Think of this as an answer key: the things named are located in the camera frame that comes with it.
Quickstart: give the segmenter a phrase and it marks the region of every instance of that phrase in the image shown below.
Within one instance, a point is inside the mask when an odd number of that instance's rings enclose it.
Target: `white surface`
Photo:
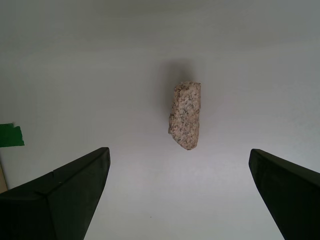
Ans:
[[[259,148],[320,172],[318,0],[0,3],[0,149],[10,188],[99,147],[111,169],[86,240],[281,240]],[[198,147],[168,131],[181,69],[202,83]]]

